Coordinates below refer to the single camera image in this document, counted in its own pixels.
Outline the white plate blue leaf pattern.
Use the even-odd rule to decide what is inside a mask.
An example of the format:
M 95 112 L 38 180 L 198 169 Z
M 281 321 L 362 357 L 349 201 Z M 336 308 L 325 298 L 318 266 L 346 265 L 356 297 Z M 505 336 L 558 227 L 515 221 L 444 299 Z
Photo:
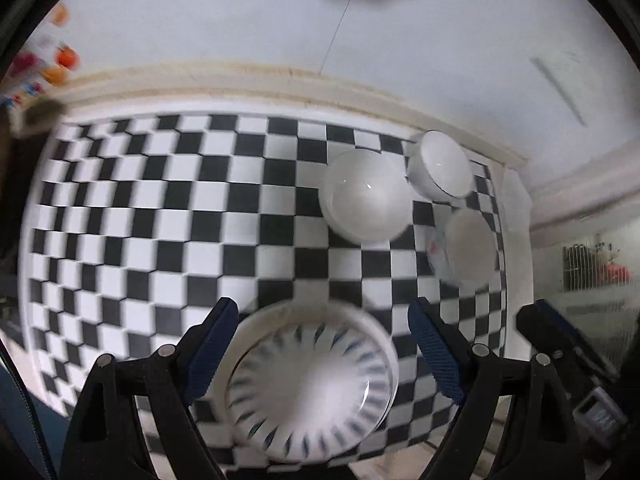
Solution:
M 397 354 L 385 342 L 348 324 L 292 324 L 244 352 L 224 407 L 240 440 L 270 460 L 320 463 L 373 434 L 397 388 Z

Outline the white plate grey flower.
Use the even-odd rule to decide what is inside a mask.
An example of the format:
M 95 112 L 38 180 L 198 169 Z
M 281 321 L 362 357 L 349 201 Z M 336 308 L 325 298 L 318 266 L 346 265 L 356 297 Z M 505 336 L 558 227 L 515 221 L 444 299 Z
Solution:
M 344 302 L 326 302 L 325 304 L 296 304 L 294 301 L 285 301 L 250 315 L 240 323 L 235 335 L 230 342 L 222 361 L 220 362 L 212 383 L 212 400 L 218 419 L 225 424 L 232 433 L 233 439 L 239 444 L 245 444 L 254 448 L 236 435 L 230 425 L 226 408 L 224 407 L 224 393 L 231 376 L 233 367 L 246 350 L 258 340 L 268 334 L 292 324 L 326 323 L 332 325 L 348 324 L 359 328 L 372 335 L 375 339 L 385 342 L 395 352 L 390 335 L 383 326 L 369 313 L 358 307 L 350 306 Z

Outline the plain white bowl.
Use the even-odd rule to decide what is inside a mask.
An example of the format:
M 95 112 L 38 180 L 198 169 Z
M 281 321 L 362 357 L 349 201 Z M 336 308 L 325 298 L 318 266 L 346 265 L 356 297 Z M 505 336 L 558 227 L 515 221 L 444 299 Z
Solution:
M 374 151 L 356 148 L 337 156 L 326 168 L 318 197 L 329 227 L 357 245 L 396 240 L 412 218 L 405 176 Z

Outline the white bowl thin rim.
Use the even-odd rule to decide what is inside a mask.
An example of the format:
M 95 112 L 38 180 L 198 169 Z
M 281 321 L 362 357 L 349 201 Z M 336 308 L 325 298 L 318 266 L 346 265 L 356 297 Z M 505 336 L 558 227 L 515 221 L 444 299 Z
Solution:
M 470 161 L 462 147 L 437 130 L 427 131 L 416 142 L 407 177 L 416 192 L 435 202 L 463 200 L 473 188 Z

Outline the checkered black white mat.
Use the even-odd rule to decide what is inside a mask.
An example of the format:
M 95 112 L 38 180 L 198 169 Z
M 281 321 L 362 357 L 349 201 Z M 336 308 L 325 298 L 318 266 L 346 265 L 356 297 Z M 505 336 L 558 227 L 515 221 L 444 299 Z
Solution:
M 322 218 L 338 155 L 366 148 L 404 166 L 390 133 L 281 116 L 179 113 L 66 122 L 35 180 L 21 256 L 22 306 L 49 408 L 70 417 L 104 352 L 143 358 L 203 321 L 221 296 L 242 316 L 287 299 L 343 300 L 387 330 L 399 356 L 390 414 L 340 464 L 428 438 L 454 412 L 409 334 L 425 297 L 466 338 L 501 351 L 506 271 L 466 292 L 436 278 L 426 234 L 452 213 L 413 202 L 398 240 L 357 246 Z

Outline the colourful wall stickers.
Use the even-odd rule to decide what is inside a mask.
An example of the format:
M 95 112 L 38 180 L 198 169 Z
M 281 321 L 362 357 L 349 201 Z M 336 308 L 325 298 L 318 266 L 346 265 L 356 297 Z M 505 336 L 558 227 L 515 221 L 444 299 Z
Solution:
M 1 81 L 1 104 L 22 110 L 48 90 L 64 86 L 78 70 L 79 54 L 62 39 L 70 9 L 59 2 L 14 56 Z

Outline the white bowl coloured dots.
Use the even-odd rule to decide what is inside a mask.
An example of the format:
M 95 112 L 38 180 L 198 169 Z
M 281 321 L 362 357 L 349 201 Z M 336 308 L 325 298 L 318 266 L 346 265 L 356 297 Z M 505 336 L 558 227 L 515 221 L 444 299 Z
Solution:
M 426 236 L 426 254 L 436 278 L 466 292 L 486 286 L 498 258 L 494 233 L 479 211 L 455 211 Z

